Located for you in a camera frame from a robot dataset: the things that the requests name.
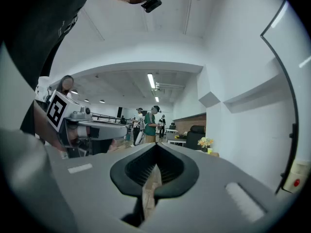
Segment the white sticker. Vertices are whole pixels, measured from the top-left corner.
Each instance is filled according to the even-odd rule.
[[[82,172],[82,171],[85,171],[91,168],[93,168],[93,165],[91,163],[88,163],[82,166],[75,166],[75,167],[68,168],[68,171],[70,174],[73,174],[73,173]]]

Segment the hand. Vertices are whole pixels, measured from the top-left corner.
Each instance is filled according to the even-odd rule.
[[[90,133],[90,127],[86,127],[86,133],[89,134]],[[67,136],[68,136],[68,140],[73,144],[79,137],[78,135],[78,130],[76,129],[68,129],[67,131]],[[52,146],[57,148],[58,150],[62,151],[62,152],[66,152],[66,148],[59,142],[58,139],[56,139],[53,143]]]
[[[117,141],[115,139],[112,139],[111,145],[109,147],[109,152],[113,152],[117,150]]]

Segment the person in white shirt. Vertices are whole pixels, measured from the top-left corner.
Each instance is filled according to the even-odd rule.
[[[134,125],[133,125],[134,143],[131,145],[131,147],[135,146],[135,142],[136,142],[137,136],[138,136],[139,131],[140,131],[140,123],[143,120],[143,115],[142,115],[143,109],[139,108],[137,110],[138,110],[138,118],[135,118],[133,120],[133,122],[134,122]]]

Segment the dark t-shirt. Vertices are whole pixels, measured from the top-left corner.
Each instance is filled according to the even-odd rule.
[[[159,121],[160,121],[160,122],[163,122],[164,124],[166,124],[166,122],[165,122],[165,119],[164,119],[164,118],[160,119]]]
[[[86,0],[14,0],[5,11],[6,47],[23,78],[35,91],[40,76],[49,76],[55,54]],[[33,105],[22,130],[34,134]]]

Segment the black chair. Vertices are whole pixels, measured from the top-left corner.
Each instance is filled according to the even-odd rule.
[[[204,126],[194,125],[187,133],[187,141],[185,147],[192,150],[201,150],[201,146],[198,145],[198,141],[202,137],[205,137]]]

